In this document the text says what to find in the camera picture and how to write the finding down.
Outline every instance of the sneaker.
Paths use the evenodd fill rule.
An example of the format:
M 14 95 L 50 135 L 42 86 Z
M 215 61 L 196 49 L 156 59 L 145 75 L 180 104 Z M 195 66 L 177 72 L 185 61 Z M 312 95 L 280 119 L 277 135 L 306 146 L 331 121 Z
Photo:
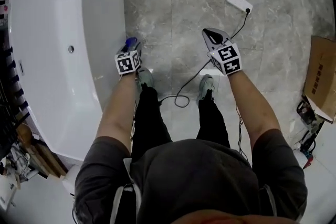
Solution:
M 138 91 L 141 93 L 145 87 L 154 88 L 153 75 L 146 67 L 140 67 L 138 69 Z
M 199 85 L 199 95 L 197 98 L 197 104 L 199 102 L 199 100 L 203 100 L 205 98 L 205 96 L 209 96 L 211 100 L 214 100 L 212 93 L 215 91 L 215 84 L 214 84 L 214 79 L 213 77 L 211 77 L 210 75 L 206 74 L 204 75 L 204 77 L 202 78 L 200 85 Z

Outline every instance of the white bathtub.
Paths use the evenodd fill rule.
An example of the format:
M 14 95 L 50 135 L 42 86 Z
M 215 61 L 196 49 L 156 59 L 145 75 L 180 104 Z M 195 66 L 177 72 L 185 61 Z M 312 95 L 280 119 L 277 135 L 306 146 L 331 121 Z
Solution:
M 53 152 L 83 160 L 119 79 L 113 58 L 125 41 L 123 0 L 9 6 L 9 41 L 33 121 Z

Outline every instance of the white power strip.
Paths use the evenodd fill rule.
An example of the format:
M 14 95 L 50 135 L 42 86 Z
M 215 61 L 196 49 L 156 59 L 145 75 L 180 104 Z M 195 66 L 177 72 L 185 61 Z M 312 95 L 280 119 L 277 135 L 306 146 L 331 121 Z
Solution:
M 253 6 L 248 3 L 246 0 L 226 0 L 228 3 L 234 5 L 236 8 L 239 8 L 243 12 L 246 12 L 246 9 L 250 9 L 250 13 L 252 11 Z

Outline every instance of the black pants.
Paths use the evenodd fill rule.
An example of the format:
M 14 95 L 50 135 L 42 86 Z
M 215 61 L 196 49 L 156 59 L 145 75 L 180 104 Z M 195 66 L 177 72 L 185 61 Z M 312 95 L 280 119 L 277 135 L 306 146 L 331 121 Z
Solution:
M 135 113 L 135 133 L 131 154 L 133 162 L 141 158 L 147 150 L 172 141 L 161 117 L 157 94 L 154 88 L 145 88 L 140 94 Z M 199 101 L 198 109 L 200 128 L 196 139 L 230 147 L 223 116 L 209 94 Z

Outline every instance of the black cable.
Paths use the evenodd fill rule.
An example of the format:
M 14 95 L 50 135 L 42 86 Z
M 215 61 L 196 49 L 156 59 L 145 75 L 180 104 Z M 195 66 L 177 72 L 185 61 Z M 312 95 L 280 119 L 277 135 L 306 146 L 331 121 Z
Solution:
M 188 96 L 185 96 L 185 95 L 180 94 L 180 92 L 182 91 L 182 89 L 183 89 L 185 86 L 188 85 L 189 82 L 191 82 L 194 78 L 196 78 L 196 76 L 197 76 L 197 75 L 203 70 L 203 68 L 205 68 L 205 66 L 206 66 L 208 63 L 210 63 L 210 62 L 211 62 L 211 60 L 209 60 L 208 62 L 206 62 L 205 65 L 203 65 L 202 68 L 201 68 L 201 69 L 200 69 L 200 70 L 199 70 L 199 71 L 198 71 L 198 72 L 197 72 L 191 79 L 189 79 L 186 83 L 184 83 L 183 86 L 180 88 L 180 90 L 178 91 L 178 93 L 177 93 L 176 95 L 171 95 L 171 96 L 167 96 L 167 97 L 163 98 L 161 101 L 159 101 L 159 105 L 161 105 L 162 102 L 163 102 L 164 100 L 166 100 L 167 98 L 174 98 L 174 97 L 175 97 L 174 103 L 175 103 L 176 106 L 178 106 L 179 108 L 185 108 L 186 106 L 188 106 L 189 103 L 190 103 L 190 98 L 189 98 Z M 178 105 L 178 104 L 176 103 L 176 100 L 177 100 L 178 97 L 184 97 L 184 98 L 186 98 L 186 99 L 187 99 L 187 104 L 186 104 L 186 105 Z
M 240 30 L 242 30 L 242 28 L 243 28 L 244 25 L 245 25 L 247 16 L 250 14 L 250 12 L 251 12 L 251 10 L 250 10 L 249 8 L 247 8 L 247 9 L 246 9 L 246 16 L 245 16 L 245 19 L 244 19 L 243 26 L 237 31 L 237 33 L 235 33 L 233 36 L 231 36 L 231 38 L 234 38 L 234 37 L 240 32 Z
M 17 162 L 20 158 L 23 158 L 23 156 L 20 156 L 19 158 L 17 158 L 17 160 L 15 161 L 15 165 L 17 164 Z
M 74 213 L 73 213 L 73 212 L 74 212 L 74 208 L 72 208 L 72 213 L 71 213 L 71 214 L 72 214 L 72 219 L 74 220 L 74 222 L 75 222 L 76 224 L 78 224 L 77 221 L 75 220 L 75 216 L 74 216 Z
M 25 170 L 27 169 L 28 165 L 29 165 L 29 162 L 27 162 L 26 167 L 23 169 L 23 171 L 21 172 L 21 174 L 19 174 L 19 176 L 23 175 L 23 173 L 24 173 Z
M 309 151 L 309 154 L 311 154 L 313 152 L 313 150 L 315 149 L 315 147 L 316 147 L 316 141 L 315 140 L 313 141 L 313 143 L 314 143 L 314 147 L 312 148 L 311 151 Z
M 243 123 L 243 119 L 242 117 L 240 116 L 240 113 L 238 111 L 238 107 L 237 107 L 237 104 L 236 104 L 236 111 L 237 111 L 237 114 L 238 114 L 238 121 L 239 121 L 239 140 L 238 140 L 238 149 L 239 149 L 239 153 L 245 157 L 245 159 L 248 161 L 248 157 L 246 156 L 245 152 L 242 150 L 241 148 L 241 139 L 242 139 L 242 125 L 244 124 Z
M 135 132 L 134 122 L 135 122 L 135 113 L 136 113 L 137 108 L 138 108 L 138 104 L 137 104 L 137 101 L 135 101 L 135 109 L 134 109 L 134 115 L 133 115 L 133 121 L 132 121 L 131 141 L 133 140 L 133 135 Z

